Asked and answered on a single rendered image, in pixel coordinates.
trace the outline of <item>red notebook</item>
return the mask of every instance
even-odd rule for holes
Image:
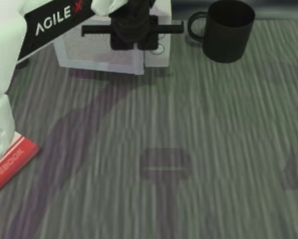
[[[0,160],[0,190],[34,158],[39,152],[39,147],[20,135],[15,133],[12,144],[4,157]]]

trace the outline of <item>black mug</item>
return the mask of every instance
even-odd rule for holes
[[[204,36],[192,32],[192,24],[206,18]],[[213,61],[232,63],[246,49],[255,20],[254,10],[239,0],[218,0],[207,12],[196,12],[188,20],[189,36],[203,45],[205,55]]]

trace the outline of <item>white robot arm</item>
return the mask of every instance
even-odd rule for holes
[[[26,48],[27,46],[23,45],[28,30],[28,21],[24,16],[26,13],[41,8],[48,2],[50,0],[0,0],[0,159],[9,148],[15,132],[10,102],[5,93],[9,88],[17,63],[33,53],[33,48]],[[91,8],[99,9],[98,14],[106,16],[127,2],[128,0],[94,0]],[[75,6],[76,11],[78,11],[79,8],[83,7],[82,1],[77,0],[76,4],[69,4],[69,7],[66,8],[67,13],[70,14],[70,11],[75,11]]]

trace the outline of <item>agile x logo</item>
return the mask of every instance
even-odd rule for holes
[[[44,33],[46,30],[49,30],[51,27],[69,19],[72,16],[72,11],[78,13],[82,10],[82,0],[77,0],[75,6],[67,6],[61,11],[57,11],[51,16],[45,18],[43,22],[39,22],[36,28],[35,36],[38,36],[40,33]]]

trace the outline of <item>mug handle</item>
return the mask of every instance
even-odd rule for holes
[[[188,34],[189,36],[195,40],[195,41],[198,41],[198,42],[203,42],[204,40],[204,36],[198,36],[196,35],[195,33],[193,33],[192,31],[192,24],[200,19],[200,18],[206,18],[207,17],[207,12],[203,12],[203,11],[199,11],[199,12],[196,12],[194,13],[192,16],[190,16],[189,20],[188,20],[188,24],[187,24],[187,29],[188,29]]]

